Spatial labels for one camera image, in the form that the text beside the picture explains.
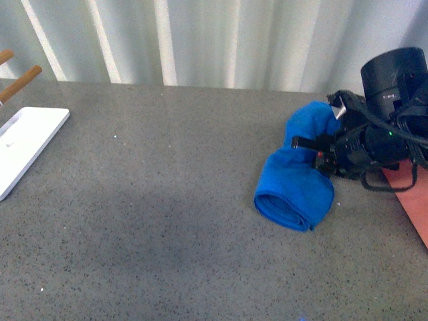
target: table surface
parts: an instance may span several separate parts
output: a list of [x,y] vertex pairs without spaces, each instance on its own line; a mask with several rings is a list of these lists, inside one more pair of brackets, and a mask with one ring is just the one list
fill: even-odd
[[315,99],[33,81],[1,124],[71,116],[0,202],[0,319],[428,320],[427,249],[394,195],[333,178],[307,233],[254,209],[284,122]]

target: white plastic board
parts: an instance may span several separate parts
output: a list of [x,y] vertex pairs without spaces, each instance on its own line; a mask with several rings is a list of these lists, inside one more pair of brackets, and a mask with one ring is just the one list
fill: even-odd
[[69,116],[68,109],[24,107],[0,128],[0,201]]

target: orange panel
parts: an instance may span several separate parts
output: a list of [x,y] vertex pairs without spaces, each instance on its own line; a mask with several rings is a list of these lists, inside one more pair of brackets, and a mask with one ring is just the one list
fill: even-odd
[[[400,163],[399,171],[384,169],[383,172],[392,187],[405,187],[411,184],[409,160]],[[409,191],[396,193],[423,242],[428,247],[428,171],[418,167],[417,183]]]

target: folded towel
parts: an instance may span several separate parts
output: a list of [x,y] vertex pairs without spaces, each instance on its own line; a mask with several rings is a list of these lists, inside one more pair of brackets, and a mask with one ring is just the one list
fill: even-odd
[[294,136],[314,139],[340,127],[331,106],[312,102],[286,123],[284,145],[266,160],[255,190],[254,205],[273,222],[297,231],[313,230],[331,207],[333,185],[312,168],[316,151],[291,147]]

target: white curtain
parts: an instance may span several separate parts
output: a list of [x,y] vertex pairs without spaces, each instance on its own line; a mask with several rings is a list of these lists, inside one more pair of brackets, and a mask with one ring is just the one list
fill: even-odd
[[49,81],[362,93],[361,67],[428,55],[428,0],[0,0],[0,66]]

